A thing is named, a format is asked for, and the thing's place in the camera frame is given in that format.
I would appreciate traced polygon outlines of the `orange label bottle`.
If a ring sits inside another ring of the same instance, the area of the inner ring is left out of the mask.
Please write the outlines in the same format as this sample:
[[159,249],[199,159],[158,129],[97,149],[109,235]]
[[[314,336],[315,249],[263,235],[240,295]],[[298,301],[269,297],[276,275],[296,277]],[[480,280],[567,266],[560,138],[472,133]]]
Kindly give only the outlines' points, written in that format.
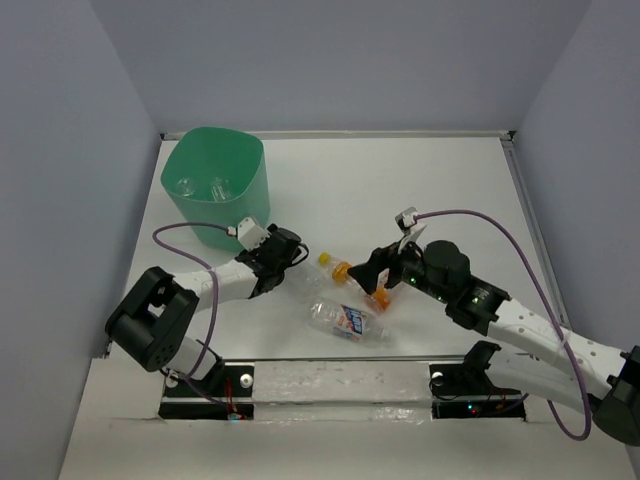
[[376,290],[372,294],[364,293],[363,295],[367,307],[376,313],[384,313],[392,303],[392,295],[390,291],[385,288],[387,280],[388,272],[384,271],[379,276]]

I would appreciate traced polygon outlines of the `long clear bottle white cap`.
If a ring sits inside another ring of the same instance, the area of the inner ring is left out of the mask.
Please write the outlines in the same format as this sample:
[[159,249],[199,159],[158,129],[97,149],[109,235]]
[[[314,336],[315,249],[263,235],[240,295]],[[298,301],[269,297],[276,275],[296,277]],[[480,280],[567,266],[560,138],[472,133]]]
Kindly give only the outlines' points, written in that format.
[[320,295],[325,286],[323,273],[306,262],[289,268],[282,283],[282,288],[298,300],[308,300]]

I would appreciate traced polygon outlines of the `clear bottle white blue label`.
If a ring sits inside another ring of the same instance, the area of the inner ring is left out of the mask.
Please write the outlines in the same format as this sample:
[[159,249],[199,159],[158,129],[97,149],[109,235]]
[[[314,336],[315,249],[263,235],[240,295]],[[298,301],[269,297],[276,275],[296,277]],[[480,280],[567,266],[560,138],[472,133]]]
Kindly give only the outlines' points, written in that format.
[[311,300],[306,308],[307,323],[314,329],[352,343],[388,344],[388,328],[372,313],[326,297]]

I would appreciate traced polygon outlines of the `small clear plastic bottle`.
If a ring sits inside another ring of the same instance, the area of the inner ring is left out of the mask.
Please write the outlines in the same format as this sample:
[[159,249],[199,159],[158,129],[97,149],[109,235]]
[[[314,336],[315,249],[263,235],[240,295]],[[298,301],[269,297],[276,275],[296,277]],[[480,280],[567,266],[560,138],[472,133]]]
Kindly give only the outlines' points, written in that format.
[[226,177],[213,178],[209,186],[212,200],[216,203],[229,202],[234,200],[236,197],[232,184]]

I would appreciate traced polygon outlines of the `crushed clear bottle white cap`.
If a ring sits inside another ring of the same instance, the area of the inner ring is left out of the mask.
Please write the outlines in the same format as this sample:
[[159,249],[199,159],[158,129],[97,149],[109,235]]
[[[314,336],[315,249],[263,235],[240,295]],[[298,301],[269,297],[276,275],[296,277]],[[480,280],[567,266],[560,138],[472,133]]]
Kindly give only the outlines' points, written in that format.
[[193,178],[181,178],[175,184],[175,192],[184,198],[196,198],[198,195],[198,182]]

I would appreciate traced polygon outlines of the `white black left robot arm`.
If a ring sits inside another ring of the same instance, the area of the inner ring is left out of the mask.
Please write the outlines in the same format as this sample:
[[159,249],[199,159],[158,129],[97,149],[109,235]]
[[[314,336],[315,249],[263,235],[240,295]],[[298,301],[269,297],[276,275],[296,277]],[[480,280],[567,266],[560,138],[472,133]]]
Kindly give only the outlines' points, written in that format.
[[[179,227],[212,228],[239,242],[241,252],[213,267],[159,239]],[[302,263],[309,248],[295,233],[246,217],[235,226],[182,222],[153,232],[157,245],[201,266],[173,275],[159,266],[144,271],[105,325],[108,338],[145,371],[174,374],[195,393],[215,392],[224,378],[224,360],[210,348],[218,307],[251,300],[278,287],[288,269]]]

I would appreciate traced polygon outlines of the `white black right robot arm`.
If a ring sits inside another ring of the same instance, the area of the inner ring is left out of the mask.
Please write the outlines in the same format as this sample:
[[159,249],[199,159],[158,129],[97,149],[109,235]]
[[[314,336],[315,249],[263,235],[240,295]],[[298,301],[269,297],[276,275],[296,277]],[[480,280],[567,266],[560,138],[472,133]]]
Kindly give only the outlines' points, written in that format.
[[469,258],[449,241],[420,248],[398,241],[349,268],[368,294],[387,272],[386,288],[405,283],[445,306],[458,326],[484,341],[460,368],[462,384],[518,389],[588,413],[615,440],[639,443],[639,350],[599,344],[534,313],[506,291],[474,276]]

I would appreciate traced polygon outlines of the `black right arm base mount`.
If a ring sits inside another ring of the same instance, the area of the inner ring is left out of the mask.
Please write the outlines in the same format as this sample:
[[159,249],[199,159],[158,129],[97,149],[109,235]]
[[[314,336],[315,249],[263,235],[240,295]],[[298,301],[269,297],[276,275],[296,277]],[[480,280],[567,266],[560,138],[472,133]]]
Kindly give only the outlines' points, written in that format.
[[490,360],[500,350],[495,343],[479,341],[462,361],[429,366],[435,419],[526,419],[522,393],[500,388],[488,377]]

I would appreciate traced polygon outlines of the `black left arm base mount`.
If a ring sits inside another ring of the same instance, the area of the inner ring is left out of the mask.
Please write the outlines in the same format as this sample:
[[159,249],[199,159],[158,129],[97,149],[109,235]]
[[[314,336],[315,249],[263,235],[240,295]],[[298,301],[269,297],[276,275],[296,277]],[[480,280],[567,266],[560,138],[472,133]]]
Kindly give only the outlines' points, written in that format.
[[255,364],[229,361],[203,380],[165,377],[158,415],[165,420],[245,421],[254,418]]

